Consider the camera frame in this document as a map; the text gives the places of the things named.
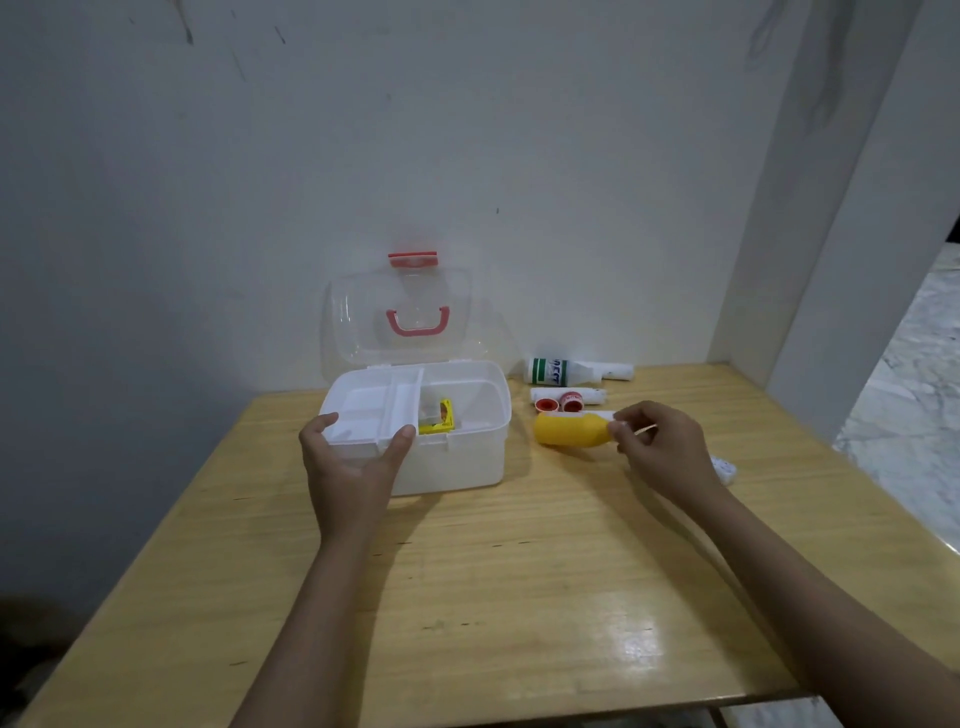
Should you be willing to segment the white storage box clear lid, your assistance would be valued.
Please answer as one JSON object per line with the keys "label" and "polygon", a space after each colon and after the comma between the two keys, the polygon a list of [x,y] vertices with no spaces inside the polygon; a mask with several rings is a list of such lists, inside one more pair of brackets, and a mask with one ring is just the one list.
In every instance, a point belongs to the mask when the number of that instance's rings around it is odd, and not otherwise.
{"label": "white storage box clear lid", "polygon": [[[507,374],[520,353],[470,269],[440,266],[435,253],[395,253],[384,265],[334,278],[325,290],[319,339],[330,386],[351,371],[423,366],[419,402],[452,401],[456,428],[416,435],[394,496],[488,487],[503,479],[512,418]],[[349,465],[361,466],[390,442],[331,446]]]}

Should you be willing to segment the person's left hand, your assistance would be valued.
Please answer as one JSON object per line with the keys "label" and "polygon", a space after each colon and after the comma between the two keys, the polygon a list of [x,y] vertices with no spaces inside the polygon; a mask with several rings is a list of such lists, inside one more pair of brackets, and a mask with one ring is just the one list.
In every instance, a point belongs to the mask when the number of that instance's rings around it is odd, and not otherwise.
{"label": "person's left hand", "polygon": [[301,450],[323,549],[373,539],[416,434],[413,425],[403,426],[382,454],[361,466],[350,465],[330,443],[327,452]]}

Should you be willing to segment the person's right forearm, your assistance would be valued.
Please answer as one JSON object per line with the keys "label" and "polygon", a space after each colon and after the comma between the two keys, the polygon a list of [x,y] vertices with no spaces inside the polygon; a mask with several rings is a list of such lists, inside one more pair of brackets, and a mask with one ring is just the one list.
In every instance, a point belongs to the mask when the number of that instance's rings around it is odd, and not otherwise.
{"label": "person's right forearm", "polygon": [[960,728],[960,676],[825,577],[722,486],[676,493],[844,728]]}

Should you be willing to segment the yellow packet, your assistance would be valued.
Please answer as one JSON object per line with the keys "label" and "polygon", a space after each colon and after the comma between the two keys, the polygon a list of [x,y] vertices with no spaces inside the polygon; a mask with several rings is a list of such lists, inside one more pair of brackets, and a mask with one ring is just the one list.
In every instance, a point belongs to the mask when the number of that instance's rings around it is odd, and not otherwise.
{"label": "yellow packet", "polygon": [[422,396],[418,406],[417,434],[446,434],[456,429],[452,400]]}

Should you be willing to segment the yellow plastic bottle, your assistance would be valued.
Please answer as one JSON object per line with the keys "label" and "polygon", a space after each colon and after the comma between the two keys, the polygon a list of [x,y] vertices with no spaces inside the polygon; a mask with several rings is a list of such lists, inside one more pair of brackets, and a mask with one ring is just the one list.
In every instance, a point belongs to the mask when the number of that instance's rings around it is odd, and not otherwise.
{"label": "yellow plastic bottle", "polygon": [[599,447],[612,440],[608,423],[615,414],[608,410],[541,412],[534,419],[534,441],[552,448]]}

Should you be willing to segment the white bottle green label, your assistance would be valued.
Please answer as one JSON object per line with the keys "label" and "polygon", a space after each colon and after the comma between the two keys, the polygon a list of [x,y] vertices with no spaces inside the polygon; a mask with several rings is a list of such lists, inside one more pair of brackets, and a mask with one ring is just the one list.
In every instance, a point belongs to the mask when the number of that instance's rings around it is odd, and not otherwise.
{"label": "white bottle green label", "polygon": [[522,376],[524,383],[535,387],[593,386],[604,381],[630,382],[635,368],[618,362],[532,357],[524,362]]}

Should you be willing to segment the white divided insert tray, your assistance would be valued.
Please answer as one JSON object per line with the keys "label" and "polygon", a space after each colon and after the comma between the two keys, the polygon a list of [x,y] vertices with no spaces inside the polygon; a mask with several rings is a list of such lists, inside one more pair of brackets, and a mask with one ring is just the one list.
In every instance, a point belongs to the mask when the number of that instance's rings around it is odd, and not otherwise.
{"label": "white divided insert tray", "polygon": [[330,386],[319,413],[336,413],[323,435],[334,446],[388,444],[419,420],[424,366],[386,366],[352,370]]}

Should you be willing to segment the person's right hand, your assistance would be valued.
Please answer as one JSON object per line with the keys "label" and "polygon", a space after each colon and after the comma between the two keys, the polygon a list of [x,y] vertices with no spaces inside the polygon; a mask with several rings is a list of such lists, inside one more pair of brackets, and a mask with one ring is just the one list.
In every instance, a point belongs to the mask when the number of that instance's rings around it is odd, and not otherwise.
{"label": "person's right hand", "polygon": [[633,430],[657,424],[636,435],[639,453],[626,456],[632,471],[658,495],[692,516],[719,504],[729,492],[718,479],[701,425],[685,412],[644,400],[614,414]]}

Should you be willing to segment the person's left forearm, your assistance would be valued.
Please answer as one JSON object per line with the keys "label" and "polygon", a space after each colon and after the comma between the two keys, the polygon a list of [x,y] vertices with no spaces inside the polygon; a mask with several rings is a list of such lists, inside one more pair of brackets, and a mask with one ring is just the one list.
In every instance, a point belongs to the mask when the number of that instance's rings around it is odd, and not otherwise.
{"label": "person's left forearm", "polygon": [[318,551],[229,728],[335,728],[355,602],[384,507],[321,531]]}

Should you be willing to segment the white tube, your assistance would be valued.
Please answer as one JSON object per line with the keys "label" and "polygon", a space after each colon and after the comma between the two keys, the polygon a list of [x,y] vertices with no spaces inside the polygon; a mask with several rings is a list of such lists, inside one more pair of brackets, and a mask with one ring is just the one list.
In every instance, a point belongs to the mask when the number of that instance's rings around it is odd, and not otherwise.
{"label": "white tube", "polygon": [[530,389],[530,398],[533,403],[537,398],[549,397],[558,400],[558,397],[568,391],[579,391],[582,393],[585,407],[598,407],[604,405],[608,398],[606,389],[595,387],[532,387]]}

